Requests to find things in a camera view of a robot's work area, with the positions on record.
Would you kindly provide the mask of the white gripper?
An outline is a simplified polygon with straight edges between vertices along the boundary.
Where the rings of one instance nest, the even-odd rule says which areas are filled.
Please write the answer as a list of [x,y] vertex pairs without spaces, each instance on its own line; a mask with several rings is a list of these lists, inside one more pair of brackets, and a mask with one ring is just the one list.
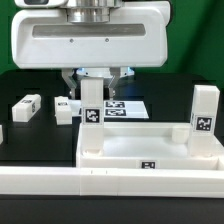
[[107,68],[104,99],[115,96],[127,67],[160,67],[167,60],[170,2],[124,0],[14,0],[12,58],[20,68],[67,68],[61,74],[73,100],[81,99],[74,68]]

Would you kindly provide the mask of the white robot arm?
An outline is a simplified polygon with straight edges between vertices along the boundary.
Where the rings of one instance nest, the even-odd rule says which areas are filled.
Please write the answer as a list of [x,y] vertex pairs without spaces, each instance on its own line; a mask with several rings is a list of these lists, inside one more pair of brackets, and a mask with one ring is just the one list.
[[22,69],[59,69],[74,90],[73,74],[102,77],[107,88],[132,68],[160,67],[168,57],[171,3],[126,0],[14,0],[14,63]]

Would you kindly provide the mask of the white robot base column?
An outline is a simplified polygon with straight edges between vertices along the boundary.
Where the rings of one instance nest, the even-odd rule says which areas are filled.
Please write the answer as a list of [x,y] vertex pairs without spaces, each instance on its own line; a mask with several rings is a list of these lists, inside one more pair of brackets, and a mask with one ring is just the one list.
[[[130,67],[122,67],[120,70],[120,77],[133,76],[135,74],[134,70]],[[79,68],[77,70],[77,75],[79,77],[104,77],[105,79],[110,79],[112,75],[108,68]]]

